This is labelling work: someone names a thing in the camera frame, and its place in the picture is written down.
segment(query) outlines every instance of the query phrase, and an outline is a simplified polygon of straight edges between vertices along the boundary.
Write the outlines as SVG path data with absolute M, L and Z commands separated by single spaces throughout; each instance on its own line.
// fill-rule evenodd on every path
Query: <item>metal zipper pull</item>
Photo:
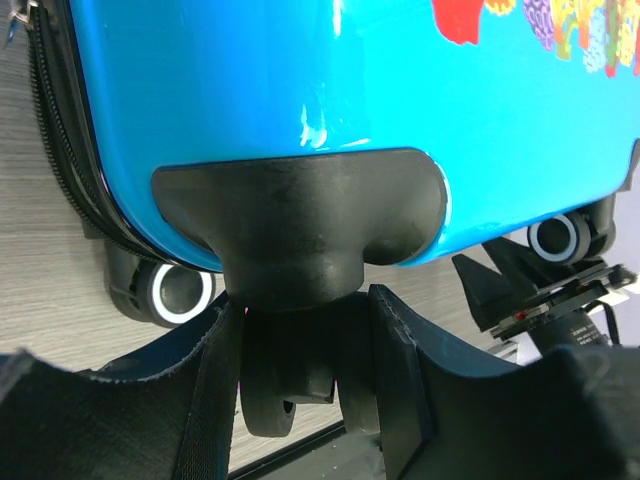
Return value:
M 20 25 L 31 29 L 31 10 L 38 6 L 37 0 L 9 0 L 7 36 L 4 47 L 11 43 Z

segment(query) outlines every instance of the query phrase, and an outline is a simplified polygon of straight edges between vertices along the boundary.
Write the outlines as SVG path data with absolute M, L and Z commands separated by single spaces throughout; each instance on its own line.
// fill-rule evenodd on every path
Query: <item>wooden floor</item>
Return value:
M 4 17 L 6 2 L 0 3 Z M 103 251 L 82 236 L 58 190 L 36 129 L 24 35 L 0 50 L 0 351 L 27 348 L 71 370 L 95 368 L 164 330 L 121 316 L 104 289 Z M 367 281 L 385 283 L 419 313 L 477 344 L 448 261 L 401 270 L 369 268 Z M 339 419 L 332 407 L 300 408 L 292 441 Z M 282 445 L 250 437 L 236 416 L 232 465 Z

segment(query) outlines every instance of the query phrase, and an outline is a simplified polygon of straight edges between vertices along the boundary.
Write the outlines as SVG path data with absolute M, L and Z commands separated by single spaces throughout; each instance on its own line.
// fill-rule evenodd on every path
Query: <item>hard-shell suitcase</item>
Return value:
M 638 157 L 638 0 L 22 11 L 72 203 L 132 252 L 224 266 L 256 305 L 611 198 Z

